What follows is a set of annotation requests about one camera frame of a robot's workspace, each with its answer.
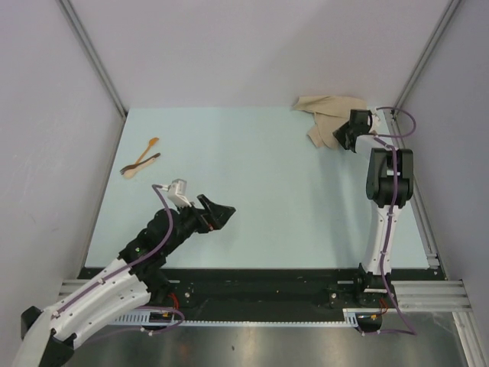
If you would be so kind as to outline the beige cloth napkin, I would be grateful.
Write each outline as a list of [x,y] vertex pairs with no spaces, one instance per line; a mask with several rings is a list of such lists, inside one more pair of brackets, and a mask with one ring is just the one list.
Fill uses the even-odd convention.
[[301,96],[293,106],[294,110],[313,116],[314,126],[307,133],[313,145],[330,149],[338,148],[333,132],[349,120],[350,111],[366,108],[363,99],[350,96]]

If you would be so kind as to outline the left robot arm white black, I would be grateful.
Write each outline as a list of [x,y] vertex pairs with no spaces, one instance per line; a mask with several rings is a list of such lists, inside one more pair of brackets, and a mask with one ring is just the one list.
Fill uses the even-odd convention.
[[14,366],[63,366],[94,334],[135,309],[158,306],[169,296],[160,269],[194,234],[222,229],[235,213],[205,195],[193,204],[165,205],[108,266],[55,304],[21,315],[21,346]]

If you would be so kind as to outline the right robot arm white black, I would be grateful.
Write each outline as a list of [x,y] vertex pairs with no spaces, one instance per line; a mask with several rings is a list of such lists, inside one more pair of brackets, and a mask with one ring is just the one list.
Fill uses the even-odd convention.
[[368,160],[365,191],[371,203],[371,225],[352,288],[354,301],[362,307],[382,306],[394,296],[390,282],[393,235],[414,191],[412,150],[395,147],[373,127],[372,111],[352,109],[348,121],[333,132],[343,149]]

